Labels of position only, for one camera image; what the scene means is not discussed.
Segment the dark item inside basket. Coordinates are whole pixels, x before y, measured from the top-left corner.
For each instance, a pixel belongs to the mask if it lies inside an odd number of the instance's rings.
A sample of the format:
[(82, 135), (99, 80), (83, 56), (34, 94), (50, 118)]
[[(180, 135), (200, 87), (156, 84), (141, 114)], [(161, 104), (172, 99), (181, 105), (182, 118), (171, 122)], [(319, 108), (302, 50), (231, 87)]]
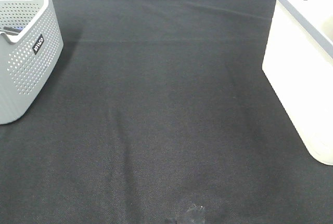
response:
[(2, 27), (1, 31), (9, 35), (18, 35), (19, 33), (22, 32), (22, 29), (12, 28), (12, 27)]

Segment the white storage bin grey rim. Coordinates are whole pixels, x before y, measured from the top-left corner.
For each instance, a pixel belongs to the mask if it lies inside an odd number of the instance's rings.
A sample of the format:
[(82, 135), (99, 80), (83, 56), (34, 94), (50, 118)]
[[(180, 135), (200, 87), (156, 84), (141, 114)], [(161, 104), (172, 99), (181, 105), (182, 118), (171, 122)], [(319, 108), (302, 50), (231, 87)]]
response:
[(262, 70), (309, 154), (332, 164), (332, 0), (276, 0)]

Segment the black table cloth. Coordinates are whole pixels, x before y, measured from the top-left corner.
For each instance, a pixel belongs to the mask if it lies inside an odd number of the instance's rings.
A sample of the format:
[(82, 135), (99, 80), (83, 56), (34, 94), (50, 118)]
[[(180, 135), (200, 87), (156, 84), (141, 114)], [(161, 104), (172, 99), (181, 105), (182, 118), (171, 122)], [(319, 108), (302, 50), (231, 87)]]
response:
[(332, 223), (262, 72), (275, 0), (53, 0), (64, 47), (1, 126), (1, 223)]

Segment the grey perforated laundry basket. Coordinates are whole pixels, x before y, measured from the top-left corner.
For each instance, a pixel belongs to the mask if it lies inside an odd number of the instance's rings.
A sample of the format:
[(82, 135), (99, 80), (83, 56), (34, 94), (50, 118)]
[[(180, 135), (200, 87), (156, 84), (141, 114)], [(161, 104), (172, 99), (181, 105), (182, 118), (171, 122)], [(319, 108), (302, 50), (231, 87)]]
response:
[(1, 124), (21, 118), (54, 69), (63, 39), (53, 0), (1, 0)]

